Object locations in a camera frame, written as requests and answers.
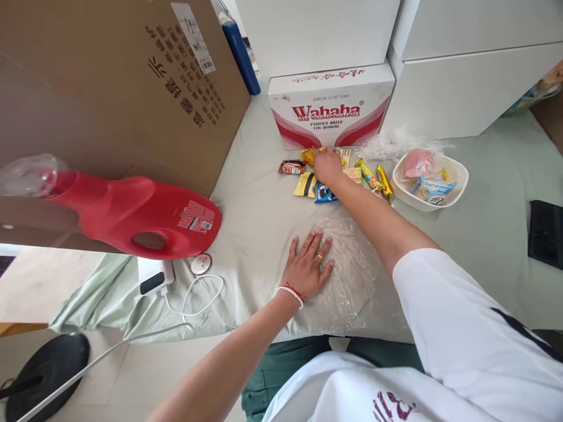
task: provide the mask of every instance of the finger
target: finger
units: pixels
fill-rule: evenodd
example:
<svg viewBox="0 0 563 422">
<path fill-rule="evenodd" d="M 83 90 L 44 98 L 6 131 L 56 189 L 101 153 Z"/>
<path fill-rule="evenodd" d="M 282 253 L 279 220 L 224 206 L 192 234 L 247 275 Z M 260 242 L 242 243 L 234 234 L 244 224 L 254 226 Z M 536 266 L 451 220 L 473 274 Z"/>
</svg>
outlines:
<svg viewBox="0 0 563 422">
<path fill-rule="evenodd" d="M 295 258 L 295 256 L 297 255 L 297 242 L 298 241 L 299 241 L 299 238 L 297 236 L 293 238 L 293 241 L 291 242 L 291 246 L 289 247 L 289 259 Z"/>
<path fill-rule="evenodd" d="M 325 267 L 323 272 L 321 273 L 320 277 L 318 278 L 318 283 L 321 289 L 325 286 L 330 275 L 333 273 L 334 269 L 334 261 L 330 261 Z"/>
<path fill-rule="evenodd" d="M 311 246 L 309 246 L 309 250 L 307 251 L 307 256 L 311 259 L 317 254 L 318 246 L 321 244 L 321 240 L 323 239 L 323 231 L 317 230 L 317 234 L 315 234 L 315 238 L 311 242 Z"/>
<path fill-rule="evenodd" d="M 333 239 L 332 239 L 332 237 L 329 237 L 324 242 L 321 250 L 318 252 L 318 254 L 313 259 L 313 263 L 315 264 L 315 266 L 317 268 L 319 268 L 321 266 L 321 263 L 323 262 L 324 257 L 328 254 L 328 251 L 330 251 L 330 247 L 332 246 L 332 244 L 333 244 Z"/>
<path fill-rule="evenodd" d="M 299 256 L 305 256 L 305 254 L 309 250 L 309 246 L 311 246 L 311 242 L 315 238 L 315 235 L 316 235 L 316 232 L 311 232 L 311 234 L 309 234 L 307 236 L 307 238 L 305 239 L 305 243 L 303 243 L 303 247 L 299 251 Z"/>
</svg>

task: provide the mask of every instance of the white bowl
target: white bowl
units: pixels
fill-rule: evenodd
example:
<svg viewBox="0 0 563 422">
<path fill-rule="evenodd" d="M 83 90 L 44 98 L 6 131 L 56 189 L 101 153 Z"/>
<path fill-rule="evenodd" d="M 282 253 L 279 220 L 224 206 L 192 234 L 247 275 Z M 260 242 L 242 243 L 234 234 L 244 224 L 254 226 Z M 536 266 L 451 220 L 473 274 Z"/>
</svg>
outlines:
<svg viewBox="0 0 563 422">
<path fill-rule="evenodd" d="M 438 155 L 434 158 L 434 164 L 438 167 L 445 167 L 447 169 L 450 180 L 457 182 L 457 186 L 451 191 L 444 199 L 441 205 L 433 205 L 425 202 L 411 193 L 414 185 L 414 179 L 402 181 L 405 172 L 405 157 L 406 154 L 395 166 L 393 170 L 393 177 L 390 180 L 393 194 L 401 201 L 406 202 L 408 205 L 420 211 L 435 211 L 442 208 L 447 208 L 454 205 L 463 194 L 467 182 L 469 181 L 469 173 L 465 166 L 454 159 L 446 157 L 445 155 Z"/>
</svg>

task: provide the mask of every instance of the white sleeve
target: white sleeve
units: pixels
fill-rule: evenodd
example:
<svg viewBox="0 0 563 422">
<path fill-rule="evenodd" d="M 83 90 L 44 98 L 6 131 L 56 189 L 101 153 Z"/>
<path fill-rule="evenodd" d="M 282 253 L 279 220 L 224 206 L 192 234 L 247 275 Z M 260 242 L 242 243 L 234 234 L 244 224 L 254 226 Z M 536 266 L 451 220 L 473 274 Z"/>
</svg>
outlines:
<svg viewBox="0 0 563 422">
<path fill-rule="evenodd" d="M 499 420 L 563 420 L 561 356 L 446 253 L 408 253 L 393 281 L 427 374 Z"/>
</svg>

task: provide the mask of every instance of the charging cable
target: charging cable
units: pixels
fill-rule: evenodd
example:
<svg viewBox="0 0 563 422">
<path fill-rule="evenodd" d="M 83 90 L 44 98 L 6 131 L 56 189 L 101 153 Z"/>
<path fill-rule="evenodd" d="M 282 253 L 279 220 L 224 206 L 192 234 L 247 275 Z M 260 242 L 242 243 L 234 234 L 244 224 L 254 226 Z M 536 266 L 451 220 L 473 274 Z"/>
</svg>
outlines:
<svg viewBox="0 0 563 422">
<path fill-rule="evenodd" d="M 217 291 L 217 293 L 215 294 L 215 296 L 213 297 L 213 299 L 210 300 L 210 302 L 204 306 L 204 308 L 198 312 L 196 312 L 195 314 L 186 314 L 184 313 L 184 309 L 186 308 L 186 303 L 188 302 L 188 297 L 190 292 L 192 291 L 192 287 L 194 286 L 194 284 L 201 278 L 203 277 L 215 277 L 221 280 L 221 287 L 219 287 L 219 290 Z M 184 296 L 184 303 L 182 304 L 182 311 L 178 311 L 177 309 L 174 309 L 171 305 L 170 305 L 170 301 L 168 300 L 168 287 L 165 285 L 161 288 L 160 292 L 162 294 L 162 296 L 164 297 L 164 300 L 166 301 L 166 304 L 168 305 L 168 308 L 173 311 L 176 312 L 177 314 L 182 315 L 182 319 L 184 320 L 183 323 L 178 324 L 178 325 L 173 325 L 171 327 L 159 330 L 159 331 L 155 331 L 152 333 L 148 333 L 148 334 L 141 334 L 135 337 L 131 337 L 130 339 L 127 340 L 123 340 L 121 342 L 119 342 L 118 344 L 116 344 L 115 346 L 110 347 L 109 349 L 107 349 L 104 353 L 102 353 L 100 356 L 98 356 L 95 360 L 93 360 L 89 365 L 87 365 L 84 369 L 82 369 L 79 373 L 77 373 L 76 375 L 74 375 L 71 379 L 69 379 L 66 383 L 62 384 L 59 388 L 57 388 L 55 391 L 53 391 L 47 398 L 45 398 L 42 402 L 40 402 L 37 406 L 35 406 L 32 410 L 30 410 L 29 412 L 27 412 L 24 416 L 22 416 L 18 422 L 29 422 L 34 416 L 36 416 L 40 411 L 42 411 L 49 403 L 51 403 L 51 401 L 53 401 L 54 399 L 56 399 L 57 397 L 59 397 L 63 391 L 65 391 L 67 388 L 69 388 L 72 384 L 74 384 L 75 382 L 77 382 L 80 378 L 82 378 L 84 376 L 84 374 L 86 372 L 88 372 L 91 368 L 93 368 L 95 365 L 97 365 L 101 360 L 103 360 L 107 355 L 109 355 L 110 353 L 112 353 L 115 349 L 117 349 L 119 346 L 122 346 L 124 344 L 127 343 L 131 343 L 134 342 L 136 340 L 140 340 L 146 337 L 151 337 L 157 334 L 162 334 L 162 333 L 166 333 L 170 330 L 173 330 L 175 328 L 179 328 L 181 326 L 185 326 L 188 327 L 191 331 L 194 330 L 194 327 L 186 320 L 186 317 L 195 317 L 196 315 L 201 314 L 204 310 L 206 310 L 207 308 L 209 308 L 209 306 L 211 305 L 211 303 L 214 302 L 215 299 L 217 299 L 217 297 L 219 296 L 219 293 L 221 293 L 221 290 L 223 290 L 223 286 L 225 285 L 225 280 L 223 279 L 223 277 L 219 276 L 219 275 L 213 275 L 213 274 L 202 274 L 199 275 L 195 278 L 195 280 L 193 281 L 193 283 L 188 287 L 188 291 L 186 292 L 186 296 Z"/>
<path fill-rule="evenodd" d="M 219 290 L 217 290 L 217 293 L 215 294 L 215 296 L 213 296 L 213 299 L 211 299 L 209 301 L 209 303 L 207 305 L 205 305 L 203 307 L 203 309 L 201 309 L 200 311 L 196 312 L 195 314 L 186 314 L 184 311 L 186 309 L 186 304 L 188 303 L 188 297 L 189 294 L 192 291 L 192 287 L 194 287 L 194 285 L 202 278 L 204 277 L 214 277 L 214 278 L 218 278 L 221 280 L 221 286 L 219 287 Z M 195 280 L 192 282 L 192 284 L 189 285 L 188 287 L 188 291 L 186 292 L 186 295 L 184 296 L 184 301 L 182 303 L 182 310 L 179 311 L 177 309 L 174 309 L 172 307 L 172 305 L 170 304 L 170 300 L 168 299 L 168 293 L 170 293 L 170 290 L 168 290 L 168 286 L 163 286 L 160 289 L 160 293 L 162 294 L 162 296 L 164 297 L 164 301 L 166 302 L 166 305 L 168 306 L 168 308 L 172 311 L 172 312 L 176 312 L 177 314 L 182 315 L 182 319 L 184 320 L 184 322 L 188 322 L 186 317 L 195 317 L 196 315 L 201 314 L 204 310 L 206 310 L 207 308 L 209 308 L 209 306 L 214 302 L 215 299 L 217 299 L 217 297 L 219 296 L 219 293 L 221 293 L 221 290 L 223 290 L 223 286 L 225 285 L 225 279 L 223 277 L 221 277 L 220 275 L 214 275 L 214 274 L 202 274 L 202 275 L 198 275 Z"/>
</svg>

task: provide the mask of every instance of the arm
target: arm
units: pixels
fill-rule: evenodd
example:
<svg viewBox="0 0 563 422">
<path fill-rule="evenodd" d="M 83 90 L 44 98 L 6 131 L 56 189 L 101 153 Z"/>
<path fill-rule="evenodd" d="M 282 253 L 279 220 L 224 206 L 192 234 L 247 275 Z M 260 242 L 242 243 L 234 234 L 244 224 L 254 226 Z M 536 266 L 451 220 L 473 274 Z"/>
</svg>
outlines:
<svg viewBox="0 0 563 422">
<path fill-rule="evenodd" d="M 326 284 L 334 263 L 320 272 L 317 255 L 323 234 L 311 233 L 297 253 L 297 238 L 291 243 L 282 284 L 304 297 L 314 297 Z M 318 252 L 325 256 L 328 239 Z M 161 403 L 150 422 L 222 421 L 250 379 L 266 349 L 300 307 L 288 291 L 274 298 L 240 328 L 232 332 L 204 357 L 181 381 L 172 396 Z"/>
<path fill-rule="evenodd" d="M 563 358 L 432 239 L 343 175 L 338 152 L 316 155 L 315 172 L 392 275 L 425 372 L 498 420 L 561 420 Z"/>
<path fill-rule="evenodd" d="M 408 252 L 440 247 L 405 220 L 389 203 L 355 183 L 342 172 L 340 152 L 328 147 L 315 154 L 315 173 L 346 207 L 371 242 L 387 272 Z"/>
</svg>

